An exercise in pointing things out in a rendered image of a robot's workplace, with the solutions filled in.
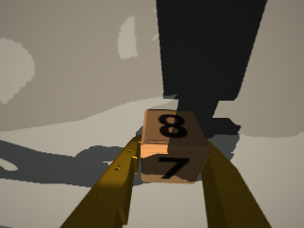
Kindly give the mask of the brown number cube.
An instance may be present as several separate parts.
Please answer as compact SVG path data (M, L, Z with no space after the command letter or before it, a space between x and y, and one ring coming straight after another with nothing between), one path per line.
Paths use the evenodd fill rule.
M144 112L143 182L194 184L210 150L192 111Z

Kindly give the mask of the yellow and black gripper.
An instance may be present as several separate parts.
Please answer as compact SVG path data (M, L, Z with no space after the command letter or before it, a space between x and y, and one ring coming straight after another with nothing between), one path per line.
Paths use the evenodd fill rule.
M60 228L123 228L127 225L142 135L135 136L107 167ZM238 169L211 148L200 170L208 228L272 228Z

